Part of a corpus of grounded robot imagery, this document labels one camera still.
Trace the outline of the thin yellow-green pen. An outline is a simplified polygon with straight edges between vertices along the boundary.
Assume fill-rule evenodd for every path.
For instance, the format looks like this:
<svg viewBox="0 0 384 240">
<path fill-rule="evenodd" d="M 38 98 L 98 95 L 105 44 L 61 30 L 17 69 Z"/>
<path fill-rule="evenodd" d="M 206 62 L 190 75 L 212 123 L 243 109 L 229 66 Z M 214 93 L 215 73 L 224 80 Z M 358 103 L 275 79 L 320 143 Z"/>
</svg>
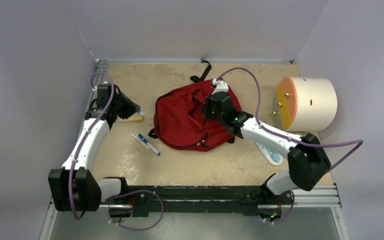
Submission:
<svg viewBox="0 0 384 240">
<path fill-rule="evenodd" d="M 133 133 L 130 134 L 135 140 L 137 140 L 142 146 L 144 146 L 146 149 L 150 149 L 150 147 L 143 142 L 138 136 L 134 135 Z"/>
</svg>

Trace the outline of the red backpack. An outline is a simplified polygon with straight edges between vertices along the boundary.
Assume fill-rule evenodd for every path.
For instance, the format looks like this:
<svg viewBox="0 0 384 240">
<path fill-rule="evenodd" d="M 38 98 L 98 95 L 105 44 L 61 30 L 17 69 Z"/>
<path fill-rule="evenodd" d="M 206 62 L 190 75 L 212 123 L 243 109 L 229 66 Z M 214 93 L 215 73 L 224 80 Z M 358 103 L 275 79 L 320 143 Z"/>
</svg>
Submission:
<svg viewBox="0 0 384 240">
<path fill-rule="evenodd" d="M 208 152 L 224 143 L 232 144 L 229 134 L 216 119 L 206 119 L 202 108 L 205 98 L 213 92 L 207 79 L 212 66 L 201 76 L 190 77 L 191 84 L 169 91 L 155 103 L 154 128 L 148 133 L 175 150 Z"/>
</svg>

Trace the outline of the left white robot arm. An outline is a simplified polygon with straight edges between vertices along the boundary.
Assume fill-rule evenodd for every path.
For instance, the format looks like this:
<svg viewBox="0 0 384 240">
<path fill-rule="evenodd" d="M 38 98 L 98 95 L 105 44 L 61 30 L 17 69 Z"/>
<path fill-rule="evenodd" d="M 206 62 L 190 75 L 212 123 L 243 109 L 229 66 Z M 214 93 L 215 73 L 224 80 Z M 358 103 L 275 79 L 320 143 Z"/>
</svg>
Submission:
<svg viewBox="0 0 384 240">
<path fill-rule="evenodd" d="M 126 203 L 129 191 L 123 177 L 105 177 L 97 181 L 91 169 L 102 143 L 115 121 L 128 119 L 140 109 L 120 88 L 111 83 L 97 86 L 96 98 L 84 114 L 80 137 L 67 160 L 58 169 L 51 169 L 48 183 L 54 206 L 59 212 L 94 212 L 111 199 L 118 205 Z"/>
</svg>

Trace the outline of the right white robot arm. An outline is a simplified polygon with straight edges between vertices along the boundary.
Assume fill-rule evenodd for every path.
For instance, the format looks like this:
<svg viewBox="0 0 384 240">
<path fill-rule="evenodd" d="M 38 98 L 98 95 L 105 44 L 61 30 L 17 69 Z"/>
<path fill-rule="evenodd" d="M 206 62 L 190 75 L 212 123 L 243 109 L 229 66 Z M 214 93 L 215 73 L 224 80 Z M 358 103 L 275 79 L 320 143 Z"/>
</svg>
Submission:
<svg viewBox="0 0 384 240">
<path fill-rule="evenodd" d="M 208 95 L 202 112 L 205 118 L 220 121 L 229 134 L 269 147 L 287 159 L 288 169 L 262 184 L 260 196 L 268 204 L 287 191 L 311 191 L 331 167 L 315 135 L 300 136 L 258 123 L 252 114 L 237 110 L 227 92 Z"/>
</svg>

